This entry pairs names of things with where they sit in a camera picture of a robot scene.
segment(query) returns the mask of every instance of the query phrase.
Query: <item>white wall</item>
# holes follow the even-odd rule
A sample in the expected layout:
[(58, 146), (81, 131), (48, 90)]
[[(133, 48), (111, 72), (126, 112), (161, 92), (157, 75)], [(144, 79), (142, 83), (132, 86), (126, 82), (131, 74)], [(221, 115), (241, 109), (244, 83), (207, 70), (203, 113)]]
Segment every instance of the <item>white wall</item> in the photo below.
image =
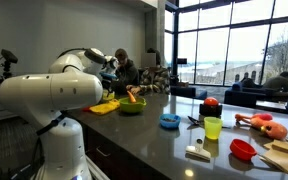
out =
[(0, 0), (0, 52), (18, 57), (14, 75), (46, 73), (61, 52), (77, 47), (107, 55), (124, 48), (139, 66), (144, 13), (114, 0)]

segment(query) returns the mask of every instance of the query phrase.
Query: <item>blue bowl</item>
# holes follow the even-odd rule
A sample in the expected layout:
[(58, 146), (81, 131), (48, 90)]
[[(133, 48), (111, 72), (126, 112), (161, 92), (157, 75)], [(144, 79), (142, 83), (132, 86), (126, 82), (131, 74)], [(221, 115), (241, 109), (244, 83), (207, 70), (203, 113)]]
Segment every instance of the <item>blue bowl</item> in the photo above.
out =
[(176, 114), (162, 114), (160, 116), (160, 123), (162, 127), (168, 129), (178, 128), (178, 125), (181, 122), (181, 117)]

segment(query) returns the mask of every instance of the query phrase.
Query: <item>green cup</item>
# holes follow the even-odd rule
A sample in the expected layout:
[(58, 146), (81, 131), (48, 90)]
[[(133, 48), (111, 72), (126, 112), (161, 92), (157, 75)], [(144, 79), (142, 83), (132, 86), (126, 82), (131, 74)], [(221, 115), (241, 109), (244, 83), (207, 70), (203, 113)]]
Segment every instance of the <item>green cup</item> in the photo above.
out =
[(220, 136), (222, 130), (222, 120), (216, 117), (205, 117), (204, 128), (205, 136), (209, 139), (216, 140)]

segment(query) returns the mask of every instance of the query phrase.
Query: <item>kitchen counter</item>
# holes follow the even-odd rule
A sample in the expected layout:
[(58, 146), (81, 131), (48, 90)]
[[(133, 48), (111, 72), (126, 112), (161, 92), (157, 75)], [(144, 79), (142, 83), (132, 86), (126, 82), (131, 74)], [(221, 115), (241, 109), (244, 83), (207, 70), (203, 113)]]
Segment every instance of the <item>kitchen counter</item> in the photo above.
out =
[[(199, 104), (203, 101), (160, 94), (149, 94), (145, 99), (144, 111), (135, 115), (119, 110), (103, 116), (80, 109), (69, 113), (82, 125), (169, 179), (288, 179), (288, 174), (269, 168), (258, 156), (254, 156), (251, 162), (243, 162), (229, 149), (231, 141), (239, 138), (250, 143), (259, 154), (266, 151), (263, 144), (272, 140), (247, 124), (236, 126), (234, 118), (236, 113), (252, 116), (265, 111), (223, 104), (221, 119), (224, 126), (231, 128), (223, 128), (218, 141), (210, 141), (204, 137), (204, 129), (193, 126), (187, 118), (203, 118), (199, 115)], [(162, 128), (159, 116), (163, 113), (179, 115), (182, 118), (179, 128)], [(288, 129), (287, 114), (270, 113), (274, 121)], [(194, 145), (198, 138), (204, 141), (204, 149), (211, 153), (210, 161), (186, 154), (186, 146)]]

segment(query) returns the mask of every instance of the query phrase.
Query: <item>green bowl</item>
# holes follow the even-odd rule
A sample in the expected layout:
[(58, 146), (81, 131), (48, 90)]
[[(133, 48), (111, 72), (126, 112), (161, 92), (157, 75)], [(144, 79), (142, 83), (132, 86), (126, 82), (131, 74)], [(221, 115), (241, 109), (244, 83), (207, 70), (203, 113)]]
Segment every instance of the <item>green bowl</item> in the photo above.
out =
[(142, 112), (144, 107), (146, 106), (146, 101), (144, 98), (136, 98), (136, 103), (131, 103), (129, 98), (121, 98), (120, 102), (120, 110), (126, 113), (139, 113)]

